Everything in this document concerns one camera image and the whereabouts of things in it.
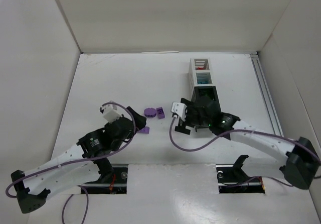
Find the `purple oval lego piece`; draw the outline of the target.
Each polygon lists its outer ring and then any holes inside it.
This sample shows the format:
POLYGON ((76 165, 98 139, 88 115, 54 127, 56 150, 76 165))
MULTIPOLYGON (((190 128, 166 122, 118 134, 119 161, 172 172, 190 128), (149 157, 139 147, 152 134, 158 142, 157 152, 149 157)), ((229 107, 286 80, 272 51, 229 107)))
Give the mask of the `purple oval lego piece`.
POLYGON ((157 111, 155 108, 149 107, 144 109, 144 115, 146 118, 155 118, 157 111))

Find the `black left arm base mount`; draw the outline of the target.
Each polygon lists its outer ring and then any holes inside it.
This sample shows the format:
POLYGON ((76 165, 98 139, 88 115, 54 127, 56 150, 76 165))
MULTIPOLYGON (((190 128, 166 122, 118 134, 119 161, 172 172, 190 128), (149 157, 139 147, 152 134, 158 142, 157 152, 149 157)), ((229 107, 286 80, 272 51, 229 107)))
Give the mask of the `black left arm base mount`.
POLYGON ((107 177, 82 184, 88 194, 127 194, 128 164, 111 164, 107 177))

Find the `purple rounded lego brick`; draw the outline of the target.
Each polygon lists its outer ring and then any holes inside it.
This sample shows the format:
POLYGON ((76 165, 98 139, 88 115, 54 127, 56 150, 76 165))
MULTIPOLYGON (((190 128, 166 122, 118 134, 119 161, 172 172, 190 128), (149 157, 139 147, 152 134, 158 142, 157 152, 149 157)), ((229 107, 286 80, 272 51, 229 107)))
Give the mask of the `purple rounded lego brick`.
POLYGON ((142 128, 141 130, 138 131, 141 134, 149 134, 150 128, 148 126, 142 128))

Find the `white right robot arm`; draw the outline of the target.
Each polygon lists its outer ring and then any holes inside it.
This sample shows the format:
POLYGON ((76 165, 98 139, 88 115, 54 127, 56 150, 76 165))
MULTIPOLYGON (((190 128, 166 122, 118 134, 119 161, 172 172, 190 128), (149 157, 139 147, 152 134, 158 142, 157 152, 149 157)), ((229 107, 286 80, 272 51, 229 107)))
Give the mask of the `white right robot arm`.
POLYGON ((189 128, 209 129, 215 140, 225 138, 248 145, 276 159, 281 164, 277 172, 298 189, 307 190, 318 179, 320 158, 307 138, 292 140, 259 131, 238 116, 222 112, 219 104, 207 96, 173 102, 171 112, 173 119, 180 121, 178 126, 170 126, 170 131, 188 135, 189 128))

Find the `purple square lego brick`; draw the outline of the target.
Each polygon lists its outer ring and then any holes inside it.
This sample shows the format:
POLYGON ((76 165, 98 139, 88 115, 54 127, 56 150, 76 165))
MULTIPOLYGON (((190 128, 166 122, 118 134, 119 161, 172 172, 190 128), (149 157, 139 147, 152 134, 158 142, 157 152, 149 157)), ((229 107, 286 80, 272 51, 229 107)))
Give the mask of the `purple square lego brick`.
POLYGON ((157 114, 157 118, 160 119, 160 120, 164 119, 166 117, 164 109, 162 107, 156 108, 156 114, 157 114))

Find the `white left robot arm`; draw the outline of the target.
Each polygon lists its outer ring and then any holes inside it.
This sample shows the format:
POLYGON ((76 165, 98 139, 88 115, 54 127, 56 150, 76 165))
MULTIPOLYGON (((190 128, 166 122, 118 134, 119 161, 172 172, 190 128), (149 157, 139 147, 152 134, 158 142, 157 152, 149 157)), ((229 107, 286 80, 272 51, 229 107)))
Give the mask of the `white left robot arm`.
POLYGON ((118 107, 114 102, 103 104, 100 112, 106 120, 104 127, 81 137, 63 154, 33 170, 11 174, 23 214, 39 209, 53 196, 74 186, 112 178, 114 169, 108 157, 129 144, 136 132, 146 126, 146 117, 128 106, 124 108, 127 118, 118 112, 118 107))

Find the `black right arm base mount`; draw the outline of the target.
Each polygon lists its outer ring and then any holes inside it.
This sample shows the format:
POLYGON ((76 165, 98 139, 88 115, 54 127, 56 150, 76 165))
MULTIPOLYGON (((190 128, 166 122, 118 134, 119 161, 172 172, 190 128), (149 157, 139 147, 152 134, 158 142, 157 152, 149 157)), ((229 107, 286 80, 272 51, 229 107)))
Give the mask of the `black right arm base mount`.
POLYGON ((233 164, 216 165, 218 190, 220 194, 265 194, 262 178, 250 177, 242 169, 248 155, 241 155, 233 164))

